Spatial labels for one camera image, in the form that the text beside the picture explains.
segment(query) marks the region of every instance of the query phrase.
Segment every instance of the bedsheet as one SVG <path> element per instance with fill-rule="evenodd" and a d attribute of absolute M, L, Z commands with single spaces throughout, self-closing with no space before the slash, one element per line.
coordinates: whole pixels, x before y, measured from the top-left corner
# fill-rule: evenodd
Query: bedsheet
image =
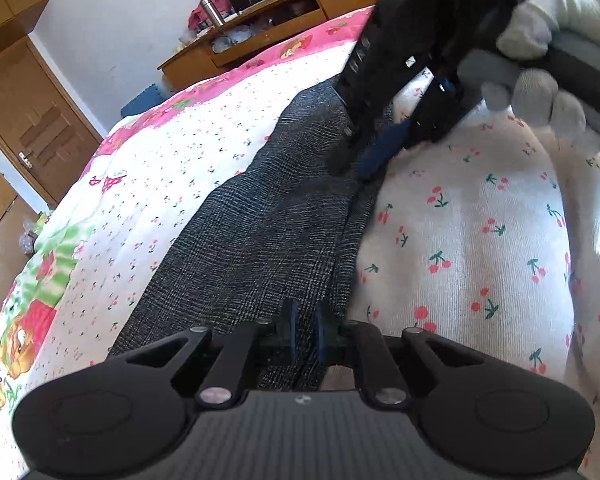
<path fill-rule="evenodd" d="M 26 471 L 10 427 L 19 400 L 105 359 L 186 222 L 245 170 L 299 91 L 341 70 L 369 11 L 274 46 L 103 140 L 2 306 L 0 480 Z"/>
<path fill-rule="evenodd" d="M 103 141 L 3 304 L 0 480 L 26 470 L 10 430 L 17 402 L 38 384 L 106 357 L 208 193 L 247 167 L 298 91 L 340 71 L 367 15 L 368 9 L 345 15 L 272 47 L 124 123 Z M 410 114 L 429 81 L 425 71 L 402 92 L 396 119 Z M 592 228 L 584 221 L 600 219 L 600 156 L 578 160 L 573 170 L 573 161 L 562 160 L 564 152 L 550 142 L 511 115 L 477 110 L 449 142 L 401 153 L 365 232 L 348 315 L 385 333 L 417 324 L 465 343 L 474 337 L 469 341 L 476 346 L 491 345 L 492 353 L 501 347 L 499 357 L 558 379 L 564 378 L 561 360 L 567 357 L 572 384 L 583 391 L 590 385 L 577 379 L 583 365 L 590 370 L 594 381 L 587 398 L 599 399 L 600 420 L 600 222 Z M 517 150 L 528 164 L 519 168 L 490 159 L 502 143 L 507 155 Z M 466 173 L 463 186 L 456 185 L 453 171 Z M 562 189 L 573 192 L 561 196 Z M 419 202 L 411 210 L 413 196 Z M 527 196 L 533 206 L 525 207 Z M 516 206 L 524 209 L 525 221 L 517 218 Z M 546 229 L 536 228 L 545 223 Z M 525 226 L 536 227 L 525 232 Z M 520 240 L 528 246 L 524 254 Z M 471 250 L 474 262 L 463 271 Z M 576 261 L 582 254 L 589 260 Z M 593 267 L 596 272 L 587 273 Z M 404 280 L 404 270 L 416 281 Z M 513 288 L 512 277 L 524 286 Z M 554 294 L 571 317 L 568 309 L 547 309 Z M 535 309 L 522 310 L 527 303 Z M 469 317 L 468 324 L 459 322 Z M 542 330 L 520 334 L 539 322 Z M 489 330 L 495 335 L 481 339 Z M 534 334 L 544 337 L 538 345 Z M 599 463 L 600 446 L 593 447 L 583 468 L 589 475 Z"/>

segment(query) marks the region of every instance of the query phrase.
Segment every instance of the wooden cabinet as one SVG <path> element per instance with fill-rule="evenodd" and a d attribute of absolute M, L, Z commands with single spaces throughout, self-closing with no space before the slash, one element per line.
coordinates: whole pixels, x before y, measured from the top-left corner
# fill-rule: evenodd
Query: wooden cabinet
<path fill-rule="evenodd" d="M 264 0 L 237 18 L 215 27 L 158 67 L 174 90 L 227 72 L 255 56 L 264 48 L 286 40 L 309 28 L 346 12 L 373 5 L 376 0 Z M 300 6 L 300 15 L 279 20 L 272 28 L 215 54 L 211 43 L 219 34 L 236 25 L 252 23 L 259 18 L 285 13 L 285 7 Z"/>

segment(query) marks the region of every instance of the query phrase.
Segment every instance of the blue component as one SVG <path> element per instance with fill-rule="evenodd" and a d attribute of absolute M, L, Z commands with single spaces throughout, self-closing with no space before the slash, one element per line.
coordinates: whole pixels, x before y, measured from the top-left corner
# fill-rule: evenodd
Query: blue component
<path fill-rule="evenodd" d="M 153 84 L 149 88 L 140 92 L 128 104 L 122 107 L 120 114 L 123 117 L 129 115 L 138 115 L 147 111 L 149 108 L 160 105 L 167 100 L 167 96 L 162 93 L 157 85 Z"/>
<path fill-rule="evenodd" d="M 399 124 L 392 124 L 376 136 L 373 143 L 363 153 L 356 167 L 356 173 L 360 180 L 370 179 L 382 166 L 400 152 L 409 136 L 409 126 L 410 121 L 408 120 Z"/>

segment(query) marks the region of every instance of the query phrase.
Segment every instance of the cartoon print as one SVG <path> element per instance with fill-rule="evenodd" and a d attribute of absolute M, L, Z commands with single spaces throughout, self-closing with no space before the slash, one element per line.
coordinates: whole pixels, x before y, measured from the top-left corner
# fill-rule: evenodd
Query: cartoon print
<path fill-rule="evenodd" d="M 7 402 L 13 409 L 19 388 L 7 378 L 16 380 L 31 369 L 77 264 L 76 249 L 92 229 L 90 224 L 67 226 L 39 238 L 38 252 L 5 300 L 0 313 L 0 409 Z"/>
<path fill-rule="evenodd" d="M 286 59 L 287 57 L 293 56 L 299 48 L 307 48 L 311 44 L 313 37 L 312 34 L 309 34 L 305 38 L 295 38 L 294 40 L 289 41 L 289 43 L 282 47 L 280 59 Z"/>
<path fill-rule="evenodd" d="M 244 64 L 244 67 L 248 70 L 250 68 L 256 68 L 257 66 L 264 65 L 265 61 L 263 59 L 251 59 Z"/>
<path fill-rule="evenodd" d="M 126 171 L 117 171 L 113 177 L 109 178 L 108 176 L 104 179 L 104 184 L 102 186 L 102 192 L 108 191 L 116 184 L 122 182 L 122 179 L 126 177 Z"/>

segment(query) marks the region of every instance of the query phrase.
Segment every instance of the gloved hand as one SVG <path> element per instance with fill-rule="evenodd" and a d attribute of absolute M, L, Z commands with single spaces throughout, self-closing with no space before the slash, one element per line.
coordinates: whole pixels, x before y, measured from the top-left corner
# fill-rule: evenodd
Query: gloved hand
<path fill-rule="evenodd" d="M 558 30 L 571 30 L 600 46 L 600 0 L 527 0 L 514 10 L 497 46 L 509 59 L 537 59 Z M 532 128 L 551 126 L 558 139 L 587 157 L 600 152 L 600 135 L 587 128 L 582 105 L 560 90 L 548 72 L 525 70 L 513 94 L 504 86 L 484 83 L 482 96 L 489 110 L 511 105 L 514 115 Z"/>

